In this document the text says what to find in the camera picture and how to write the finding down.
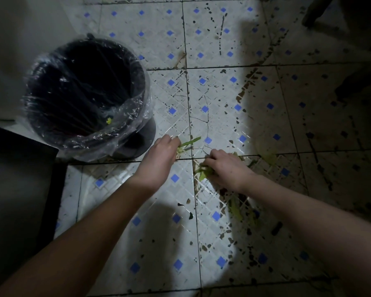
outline vegetable scrap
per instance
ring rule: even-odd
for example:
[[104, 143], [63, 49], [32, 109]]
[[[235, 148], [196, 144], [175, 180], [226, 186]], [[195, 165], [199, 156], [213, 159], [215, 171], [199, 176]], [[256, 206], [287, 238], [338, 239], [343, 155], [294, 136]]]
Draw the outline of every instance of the vegetable scrap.
[[186, 143], [183, 143], [181, 144], [178, 148], [177, 148], [177, 154], [180, 154], [180, 153], [183, 153], [184, 152], [184, 147], [188, 146], [188, 145], [191, 145], [195, 142], [197, 142], [198, 140], [200, 140], [201, 137], [197, 137], [196, 139], [193, 139], [193, 140], [190, 140], [189, 142], [186, 142]]

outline dirty floor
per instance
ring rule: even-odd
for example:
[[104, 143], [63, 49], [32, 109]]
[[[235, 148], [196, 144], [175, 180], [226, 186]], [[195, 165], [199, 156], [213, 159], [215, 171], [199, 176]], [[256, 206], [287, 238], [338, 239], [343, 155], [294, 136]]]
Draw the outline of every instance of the dirty floor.
[[[349, 20], [334, 0], [308, 30], [311, 2], [62, 0], [77, 32], [120, 40], [148, 69], [157, 137], [202, 137], [131, 220], [89, 295], [343, 296], [270, 211], [193, 172], [213, 148], [237, 152], [253, 171], [371, 221], [371, 86], [346, 102], [334, 94], [371, 60], [371, 21]], [[56, 236], [141, 159], [70, 165]]]

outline black trash can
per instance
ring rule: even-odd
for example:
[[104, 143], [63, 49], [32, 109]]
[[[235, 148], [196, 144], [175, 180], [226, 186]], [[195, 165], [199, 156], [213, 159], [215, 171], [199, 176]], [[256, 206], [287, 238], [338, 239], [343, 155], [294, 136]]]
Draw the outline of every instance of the black trash can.
[[79, 160], [135, 158], [155, 137], [148, 74], [110, 39], [88, 34], [39, 58], [22, 100], [32, 129]]

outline forearm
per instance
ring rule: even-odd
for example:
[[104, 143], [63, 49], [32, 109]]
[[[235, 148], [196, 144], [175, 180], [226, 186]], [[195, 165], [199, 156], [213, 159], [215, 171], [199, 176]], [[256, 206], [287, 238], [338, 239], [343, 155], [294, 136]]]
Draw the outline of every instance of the forearm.
[[247, 194], [271, 209], [318, 258], [350, 284], [371, 290], [371, 224], [319, 200], [253, 176]]
[[0, 288], [0, 296], [85, 296], [132, 216], [153, 194], [127, 180]]

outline right hand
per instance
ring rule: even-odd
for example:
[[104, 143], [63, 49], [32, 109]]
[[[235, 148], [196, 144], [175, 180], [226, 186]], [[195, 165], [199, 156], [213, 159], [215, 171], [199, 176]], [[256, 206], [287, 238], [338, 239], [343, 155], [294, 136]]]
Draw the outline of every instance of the right hand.
[[241, 161], [239, 156], [226, 153], [224, 150], [212, 149], [203, 164], [215, 171], [215, 174], [208, 176], [209, 180], [244, 195], [247, 195], [250, 177], [257, 176]]

